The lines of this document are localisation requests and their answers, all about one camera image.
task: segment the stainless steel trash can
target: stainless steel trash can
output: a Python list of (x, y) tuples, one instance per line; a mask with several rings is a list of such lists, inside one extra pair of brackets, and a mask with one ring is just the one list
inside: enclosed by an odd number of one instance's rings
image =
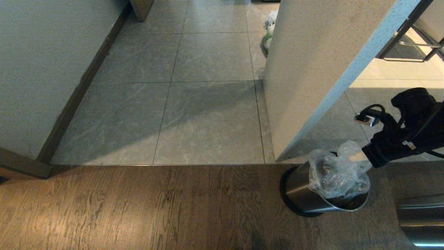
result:
[(281, 177), (281, 197), (287, 207), (296, 214), (315, 217), (325, 212), (353, 212), (366, 204), (368, 192), (349, 200), (324, 199), (308, 188), (309, 170), (310, 163), (306, 162), (300, 167), (287, 170)]
[(398, 220), (407, 238), (420, 248), (444, 248), (444, 195), (399, 201)]

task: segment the clear plastic bag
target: clear plastic bag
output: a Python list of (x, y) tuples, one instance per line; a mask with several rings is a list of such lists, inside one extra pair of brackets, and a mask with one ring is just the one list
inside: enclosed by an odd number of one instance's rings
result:
[(317, 149), (310, 153), (309, 188), (326, 199), (350, 199), (370, 190), (370, 180), (365, 172), (369, 161), (352, 162), (349, 157), (361, 151), (354, 141), (342, 144), (338, 156)]

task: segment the black device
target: black device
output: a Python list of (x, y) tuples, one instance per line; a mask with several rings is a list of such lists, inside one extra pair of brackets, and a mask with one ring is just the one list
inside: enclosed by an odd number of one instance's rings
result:
[(362, 148), (373, 166), (382, 167), (389, 161), (422, 153), (444, 157), (432, 151), (444, 147), (444, 103), (437, 102), (425, 88), (414, 88), (396, 95), (392, 105), (401, 112), (399, 121), (379, 104), (355, 116), (355, 121), (368, 126), (379, 121), (384, 124), (382, 131), (374, 134), (370, 143)]

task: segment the tile grout line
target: tile grout line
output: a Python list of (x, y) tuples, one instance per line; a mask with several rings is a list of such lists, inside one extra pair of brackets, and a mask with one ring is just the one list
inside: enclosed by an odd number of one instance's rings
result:
[(378, 78), (378, 79), (366, 79), (366, 78), (360, 78), (355, 79), (355, 81), (386, 81), (386, 80), (392, 80), (392, 81), (417, 81), (419, 79), (396, 79), (396, 78)]
[(174, 69), (176, 67), (177, 57), (179, 55), (180, 41), (182, 40), (182, 31), (183, 31), (183, 26), (185, 25), (186, 13), (188, 12), (188, 5), (189, 4), (190, 4), (190, 2), (188, 1), (186, 4), (185, 17), (183, 18), (181, 35), (179, 37), (179, 44), (177, 45), (176, 59), (174, 60), (173, 70), (171, 72), (170, 85), (168, 86), (168, 91), (166, 93), (166, 100), (165, 100), (165, 106), (163, 107), (162, 120), (160, 121), (159, 134), (157, 135), (156, 148), (154, 149), (153, 165), (154, 165), (154, 161), (156, 160), (157, 147), (159, 145), (160, 133), (162, 132), (162, 125), (163, 125), (163, 119), (165, 118), (165, 111), (167, 110), (168, 97), (170, 95), (171, 85), (173, 83)]
[(225, 34), (225, 33), (262, 33), (263, 31), (235, 31), (235, 32), (184, 32), (184, 33), (149, 33), (149, 34), (122, 34), (122, 36), (152, 36), (152, 35), (181, 35), (181, 34)]
[[(352, 107), (353, 113), (356, 114), (355, 108), (353, 107), (352, 102), (350, 101), (350, 98), (349, 98), (349, 96), (347, 95), (347, 92), (344, 92), (344, 94), (345, 94), (345, 97), (347, 98), (347, 100), (349, 101), (350, 107)], [(367, 142), (369, 143), (370, 140), (369, 140), (369, 138), (367, 137), (367, 135), (365, 134), (365, 131), (364, 131), (364, 128), (362, 127), (362, 124), (359, 124), (359, 126), (361, 127), (362, 133), (364, 133), (364, 136), (365, 136), (365, 138), (367, 139)]]
[(252, 81), (252, 80), (228, 80), (228, 81), (157, 81), (157, 82), (151, 82), (151, 81), (143, 81), (143, 82), (98, 82), (96, 85), (120, 85), (120, 84), (149, 84), (149, 83), (194, 83), (194, 82), (244, 82), (244, 81)]
[(246, 33), (247, 33), (247, 38), (248, 38), (248, 49), (250, 50), (251, 71), (253, 73), (254, 94), (256, 96), (256, 110), (258, 111), (259, 133), (261, 135), (262, 158), (263, 158), (264, 164), (265, 164), (264, 139), (262, 138), (261, 117), (260, 117), (260, 113), (259, 113), (259, 103), (258, 103), (258, 91), (257, 91), (257, 88), (256, 88), (256, 79), (254, 77), (253, 58), (252, 58), (252, 53), (251, 53), (250, 34), (248, 33), (248, 22), (247, 22), (247, 12), (246, 12), (246, 9), (245, 9), (245, 1), (243, 2), (243, 4), (244, 4), (244, 13), (245, 13), (245, 25), (247, 27), (247, 32)]

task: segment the plastic bag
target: plastic bag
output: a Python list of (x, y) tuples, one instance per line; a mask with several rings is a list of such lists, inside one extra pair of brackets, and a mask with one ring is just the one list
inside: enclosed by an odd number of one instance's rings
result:
[(317, 149), (310, 153), (309, 189), (326, 199), (350, 199), (370, 190), (369, 161), (351, 162), (349, 157), (361, 151), (354, 141), (342, 144), (338, 156)]
[(264, 47), (268, 51), (270, 49), (271, 40), (273, 38), (274, 26), (278, 17), (279, 10), (274, 10), (268, 15), (268, 20), (264, 24), (264, 29), (267, 31), (267, 35), (264, 37)]

